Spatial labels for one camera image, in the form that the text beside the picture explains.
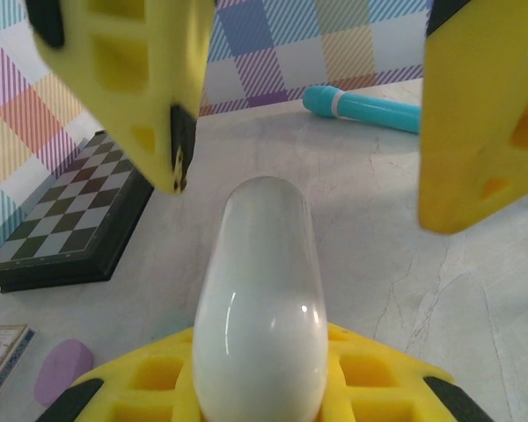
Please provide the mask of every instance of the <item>purple sponge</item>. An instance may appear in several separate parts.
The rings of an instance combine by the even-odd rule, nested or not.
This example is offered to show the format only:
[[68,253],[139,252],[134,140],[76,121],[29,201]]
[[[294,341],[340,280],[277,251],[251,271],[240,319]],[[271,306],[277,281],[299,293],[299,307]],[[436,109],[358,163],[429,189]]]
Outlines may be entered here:
[[37,403],[49,407],[72,383],[90,371],[94,356],[88,347],[75,339],[59,343],[47,355],[37,381],[33,396]]

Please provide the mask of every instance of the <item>checkered fabric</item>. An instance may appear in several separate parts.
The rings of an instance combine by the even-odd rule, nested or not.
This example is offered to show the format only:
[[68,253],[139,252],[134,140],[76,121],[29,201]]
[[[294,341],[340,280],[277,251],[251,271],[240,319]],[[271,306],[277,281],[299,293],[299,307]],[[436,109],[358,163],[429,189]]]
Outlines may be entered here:
[[109,136],[93,138],[0,248],[0,264],[84,251],[132,170]]
[[430,0],[219,0],[202,115],[422,76]]

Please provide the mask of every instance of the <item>yellow foam pad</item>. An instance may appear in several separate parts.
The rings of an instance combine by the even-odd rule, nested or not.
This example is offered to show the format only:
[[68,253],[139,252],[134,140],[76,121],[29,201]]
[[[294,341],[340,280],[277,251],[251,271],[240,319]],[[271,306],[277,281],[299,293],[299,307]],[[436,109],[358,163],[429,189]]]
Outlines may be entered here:
[[435,0],[433,15],[454,4],[422,96],[419,219],[444,234],[528,193],[528,0]]
[[214,0],[60,0],[60,9],[62,48],[33,33],[42,59],[156,188],[180,193],[187,152],[173,145],[172,157],[171,106],[199,117]]
[[[93,369],[74,385],[104,384],[76,422],[203,421],[192,381],[188,329]],[[423,380],[453,382],[433,367],[329,324],[328,383],[318,422],[452,422]]]

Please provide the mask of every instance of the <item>colorful plaid wall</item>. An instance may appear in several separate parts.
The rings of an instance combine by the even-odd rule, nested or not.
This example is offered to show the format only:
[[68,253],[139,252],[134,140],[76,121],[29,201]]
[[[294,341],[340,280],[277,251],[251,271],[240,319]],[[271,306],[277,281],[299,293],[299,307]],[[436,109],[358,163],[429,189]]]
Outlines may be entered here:
[[0,246],[98,123],[39,59],[20,0],[0,0]]
[[218,0],[202,115],[421,77],[430,0]]

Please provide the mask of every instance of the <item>chessboard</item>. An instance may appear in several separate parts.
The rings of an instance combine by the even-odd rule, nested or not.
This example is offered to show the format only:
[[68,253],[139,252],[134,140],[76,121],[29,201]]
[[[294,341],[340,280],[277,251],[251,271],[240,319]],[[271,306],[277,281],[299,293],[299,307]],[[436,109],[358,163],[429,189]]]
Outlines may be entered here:
[[95,134],[0,248],[1,292],[109,280],[152,191]]

